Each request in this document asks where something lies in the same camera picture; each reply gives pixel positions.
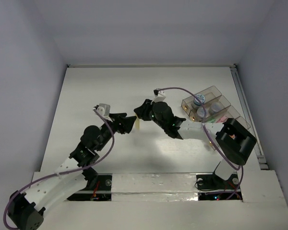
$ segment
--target transparent plastic container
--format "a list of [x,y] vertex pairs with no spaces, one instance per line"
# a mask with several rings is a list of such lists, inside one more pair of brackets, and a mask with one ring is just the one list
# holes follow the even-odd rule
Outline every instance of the transparent plastic container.
[[[209,113],[209,108],[213,103],[218,103],[220,105],[220,110],[217,113],[214,113],[213,115]],[[205,102],[204,104],[204,108],[207,111],[206,117],[204,118],[203,115],[199,115],[198,110],[196,109],[192,109],[190,111],[189,117],[191,118],[192,121],[197,121],[197,122],[201,122],[202,120],[204,120],[205,122],[207,122],[208,120],[211,120],[212,118],[214,118],[215,116],[217,116],[218,114],[222,113],[223,110],[225,110],[226,108],[228,108],[230,106],[230,102],[226,99],[226,97],[224,97],[223,95],[210,100],[209,102]]]
[[[204,107],[207,111],[207,115],[204,118],[203,111],[200,107],[195,109],[192,107],[194,97],[190,96],[182,100],[181,107],[192,121],[201,122],[204,120],[204,122],[208,123],[223,123],[228,118],[235,118],[246,129],[251,127],[215,86],[211,86],[195,94],[202,94],[205,96]],[[214,103],[217,103],[219,111],[210,109],[210,106]]]
[[[222,93],[216,88],[216,86],[211,86],[203,91],[200,91],[198,93],[195,94],[202,94],[205,96],[205,102],[204,104],[209,103],[210,101],[214,100],[217,97],[220,97],[222,95]],[[181,106],[183,108],[183,110],[187,113],[188,116],[190,116],[191,111],[193,110],[193,113],[196,113],[197,109],[194,109],[192,107],[193,104],[193,99],[194,97],[190,96],[186,99],[182,100]]]

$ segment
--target white table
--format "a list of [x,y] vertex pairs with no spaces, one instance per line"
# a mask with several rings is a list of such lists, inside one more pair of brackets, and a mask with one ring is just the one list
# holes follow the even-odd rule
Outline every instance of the white table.
[[[178,86],[196,93],[212,85],[243,115],[227,67],[68,68],[41,172],[36,173],[35,178],[52,173],[75,149],[87,126],[102,125],[92,111],[96,104],[110,104],[112,113],[134,115],[134,108],[146,98],[154,97],[155,88]],[[173,113],[187,118],[180,104],[189,95],[177,90],[166,91],[166,95]],[[169,138],[153,122],[141,121],[140,130],[134,129],[126,135],[116,134],[115,138],[113,151],[94,169],[121,178],[121,183],[118,180],[116,183],[118,193],[157,195],[145,196],[145,199],[141,199],[143,196],[120,196],[111,202],[63,202],[45,219],[41,230],[288,229],[288,208],[277,177],[273,171],[260,170],[255,152],[245,165],[241,185],[244,203],[190,199],[162,202],[175,200],[163,199],[164,196],[160,196],[163,193],[179,193],[177,200],[194,196],[197,191],[190,173],[212,172],[221,160],[220,156],[202,141]],[[140,180],[148,184],[154,180],[160,182],[161,178],[160,186],[141,187],[137,184]]]

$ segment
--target black mount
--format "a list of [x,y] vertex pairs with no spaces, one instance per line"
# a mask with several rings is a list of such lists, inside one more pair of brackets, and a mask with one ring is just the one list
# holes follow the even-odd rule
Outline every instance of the black mount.
[[178,130],[186,119],[174,116],[172,109],[167,103],[155,103],[152,100],[146,99],[140,107],[134,109],[134,112],[139,119],[155,122],[169,137],[182,139]]
[[221,131],[216,133],[216,141],[227,159],[234,164],[246,164],[257,140],[236,119],[228,118]]

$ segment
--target white wall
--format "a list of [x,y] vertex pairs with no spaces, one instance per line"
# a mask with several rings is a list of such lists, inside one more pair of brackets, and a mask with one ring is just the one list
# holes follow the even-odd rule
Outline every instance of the white wall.
[[69,64],[233,64],[274,0],[35,2]]
[[238,71],[264,154],[288,204],[288,0],[273,5]]
[[0,230],[41,164],[66,64],[31,0],[0,0]]

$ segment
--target cable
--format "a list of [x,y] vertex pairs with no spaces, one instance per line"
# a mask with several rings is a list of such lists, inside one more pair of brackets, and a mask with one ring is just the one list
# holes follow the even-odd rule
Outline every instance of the cable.
[[[162,89],[155,89],[157,91],[164,91],[164,90],[182,90],[182,91],[185,91],[187,93],[189,93],[190,95],[192,95],[200,104],[201,104],[201,107],[203,108],[204,110],[204,117],[206,117],[207,115],[207,111],[206,111],[206,108],[204,107],[204,104],[201,102],[201,100],[196,96],[194,95],[193,93],[191,93],[189,90],[186,90],[184,88],[181,88],[181,87],[167,87],[167,88],[162,88]],[[227,199],[230,199],[235,193],[237,193],[237,189],[239,188],[241,182],[242,182],[242,179],[243,179],[243,167],[242,166],[239,166],[238,168],[236,168],[228,159],[227,157],[222,153],[222,151],[218,148],[218,146],[215,144],[215,142],[213,141],[212,137],[210,136],[206,126],[205,126],[205,123],[204,123],[204,120],[202,120],[202,124],[203,124],[203,129],[204,129],[204,132],[205,134],[207,135],[209,141],[211,142],[211,144],[215,147],[215,149],[217,150],[217,152],[222,156],[222,158],[236,171],[238,171],[240,168],[241,168],[241,178],[240,178],[240,181],[239,181],[239,184],[237,185],[237,188],[236,190],[227,198]]]
[[97,191],[97,189],[98,189],[99,184],[100,184],[100,181],[97,182],[96,188],[95,188],[94,191],[93,191],[93,194],[92,194],[92,196],[91,196],[91,199],[93,199],[93,198],[96,196],[95,193],[96,193],[96,191]]
[[[111,147],[109,148],[109,150],[107,151],[107,153],[98,161],[96,161],[95,163],[92,163],[90,165],[87,165],[85,167],[82,167],[82,168],[77,168],[77,169],[73,169],[73,170],[68,170],[68,171],[64,171],[64,172],[60,172],[59,175],[66,175],[66,174],[69,174],[69,173],[73,173],[73,172],[77,172],[77,171],[81,171],[81,170],[86,170],[88,168],[91,168],[92,166],[100,163],[104,158],[106,158],[110,152],[112,151],[113,149],[113,146],[114,146],[114,142],[115,142],[115,139],[114,139],[114,133],[110,127],[110,125],[108,124],[108,122],[106,121],[106,119],[104,119],[102,117],[102,115],[99,114],[99,112],[96,111],[96,109],[93,110],[97,116],[99,116],[99,118],[106,124],[107,128],[109,129],[111,135],[112,135],[112,144],[111,144]],[[49,179],[51,177],[55,177],[55,176],[58,176],[56,173],[53,173],[53,174],[50,174],[48,176],[44,176],[42,178],[39,178],[35,181],[32,181],[31,183],[27,184],[26,186],[24,186],[23,188],[21,188],[20,190],[18,190],[9,200],[8,204],[6,205],[5,207],[5,210],[4,210],[4,213],[3,213],[3,223],[4,223],[4,226],[9,229],[9,230],[17,230],[18,228],[12,228],[11,226],[9,226],[9,224],[7,223],[7,220],[6,220],[6,216],[7,216],[7,213],[8,213],[8,209],[9,209],[9,206],[11,205],[12,201],[25,189],[29,188],[30,186],[32,186],[33,184],[36,184],[40,181],[43,181],[43,180],[46,180],[46,179]]]

